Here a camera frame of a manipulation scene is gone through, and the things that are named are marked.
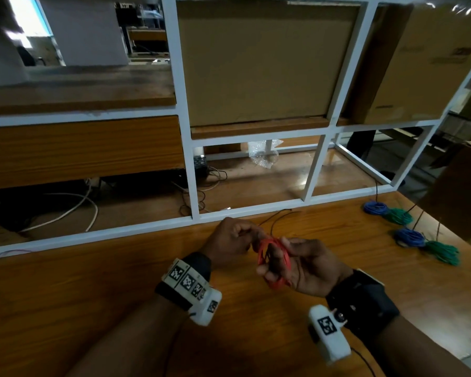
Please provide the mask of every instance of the blue wire coil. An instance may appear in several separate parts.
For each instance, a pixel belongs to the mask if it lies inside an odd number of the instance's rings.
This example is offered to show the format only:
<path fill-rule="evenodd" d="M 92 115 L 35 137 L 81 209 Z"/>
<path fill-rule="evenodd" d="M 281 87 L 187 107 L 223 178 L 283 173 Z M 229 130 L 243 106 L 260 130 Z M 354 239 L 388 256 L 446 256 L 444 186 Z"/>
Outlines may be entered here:
<path fill-rule="evenodd" d="M 368 201 L 363 204 L 363 211 L 371 215 L 384 215 L 389 212 L 389 208 L 383 202 Z"/>
<path fill-rule="evenodd" d="M 407 247 L 424 247 L 425 246 L 425 238 L 424 235 L 419 233 L 418 231 L 409 229 L 409 228 L 402 228 L 397 230 L 394 233 L 394 239 L 398 245 L 406 245 Z"/>

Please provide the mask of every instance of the person's right hand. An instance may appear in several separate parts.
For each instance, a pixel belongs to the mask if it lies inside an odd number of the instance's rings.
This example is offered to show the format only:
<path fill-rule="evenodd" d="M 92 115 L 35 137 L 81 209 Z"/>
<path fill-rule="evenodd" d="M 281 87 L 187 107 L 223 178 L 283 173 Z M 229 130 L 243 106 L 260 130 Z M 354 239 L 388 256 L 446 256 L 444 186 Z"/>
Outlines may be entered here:
<path fill-rule="evenodd" d="M 341 262 L 320 240 L 280 238 L 290 255 L 291 270 L 284 265 L 280 248 L 269 245 L 269 263 L 257 267 L 257 274 L 269 281 L 280 276 L 291 287 L 307 295 L 326 297 L 342 280 L 352 275 L 352 268 Z"/>

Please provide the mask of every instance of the forearm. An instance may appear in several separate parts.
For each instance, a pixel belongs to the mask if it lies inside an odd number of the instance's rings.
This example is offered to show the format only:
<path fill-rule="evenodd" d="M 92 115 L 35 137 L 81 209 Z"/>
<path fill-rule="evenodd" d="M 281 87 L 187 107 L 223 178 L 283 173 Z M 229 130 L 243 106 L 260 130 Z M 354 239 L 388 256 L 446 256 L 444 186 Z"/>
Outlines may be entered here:
<path fill-rule="evenodd" d="M 471 377 L 470 368 L 402 316 L 365 346 L 387 377 Z"/>
<path fill-rule="evenodd" d="M 67 377 L 151 376 L 187 313 L 154 295 L 105 337 L 67 374 Z"/>

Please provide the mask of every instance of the wristband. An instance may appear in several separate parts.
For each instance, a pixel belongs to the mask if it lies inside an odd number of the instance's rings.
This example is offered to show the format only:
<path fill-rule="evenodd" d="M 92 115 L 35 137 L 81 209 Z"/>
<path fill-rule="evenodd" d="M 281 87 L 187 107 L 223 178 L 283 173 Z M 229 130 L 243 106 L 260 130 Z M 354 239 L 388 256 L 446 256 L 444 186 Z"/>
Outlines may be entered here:
<path fill-rule="evenodd" d="M 211 260 L 195 252 L 182 259 L 175 259 L 155 292 L 182 310 L 189 310 L 200 302 L 209 288 Z"/>
<path fill-rule="evenodd" d="M 331 310 L 347 320 L 345 327 L 365 342 L 377 336 L 399 310 L 386 295 L 384 285 L 361 270 L 336 285 L 327 295 Z"/>

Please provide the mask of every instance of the wooden desk surface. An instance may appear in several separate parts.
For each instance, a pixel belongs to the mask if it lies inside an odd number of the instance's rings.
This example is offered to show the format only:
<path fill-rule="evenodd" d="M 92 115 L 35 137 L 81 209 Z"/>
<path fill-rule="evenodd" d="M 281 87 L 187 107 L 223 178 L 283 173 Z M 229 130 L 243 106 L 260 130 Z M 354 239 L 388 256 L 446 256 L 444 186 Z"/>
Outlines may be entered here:
<path fill-rule="evenodd" d="M 322 239 L 352 267 L 383 281 L 403 315 L 434 341 L 460 358 L 471 354 L 471 246 L 441 227 L 440 240 L 460 248 L 460 267 L 398 247 L 389 235 L 395 225 L 361 211 L 367 200 L 302 209 L 278 221 L 274 234 Z M 411 206 L 398 193 L 380 200 L 391 207 Z M 200 247 L 214 226 L 0 259 L 0 376 L 63 376 L 91 344 L 151 297 L 172 259 Z M 436 221 L 424 215 L 417 228 L 432 237 Z M 208 328 L 186 323 L 169 377 L 370 376 L 357 355 L 326 367 L 306 329 L 309 307 L 324 300 L 288 289 L 271 291 L 256 276 L 255 264 L 251 253 L 213 273 L 212 284 L 223 293 L 220 308 Z M 382 376 L 362 344 L 345 334 Z"/>
<path fill-rule="evenodd" d="M 0 87 L 0 115 L 174 106 L 169 65 L 26 68 L 30 82 Z"/>

